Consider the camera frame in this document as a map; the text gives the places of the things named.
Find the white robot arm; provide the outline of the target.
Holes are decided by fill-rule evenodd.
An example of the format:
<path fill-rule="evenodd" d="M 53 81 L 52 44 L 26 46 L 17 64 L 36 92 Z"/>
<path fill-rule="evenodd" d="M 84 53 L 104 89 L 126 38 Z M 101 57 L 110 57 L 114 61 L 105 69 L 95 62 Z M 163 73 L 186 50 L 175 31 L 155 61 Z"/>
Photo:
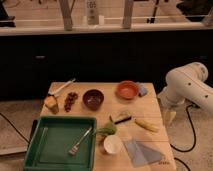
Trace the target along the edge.
<path fill-rule="evenodd" d="M 165 126 L 168 126 L 176 116 L 174 107 L 182 105 L 185 100 L 213 114 L 213 88 L 205 84 L 207 78 L 208 69 L 200 62 L 174 68 L 166 74 L 166 86 L 157 95 Z"/>

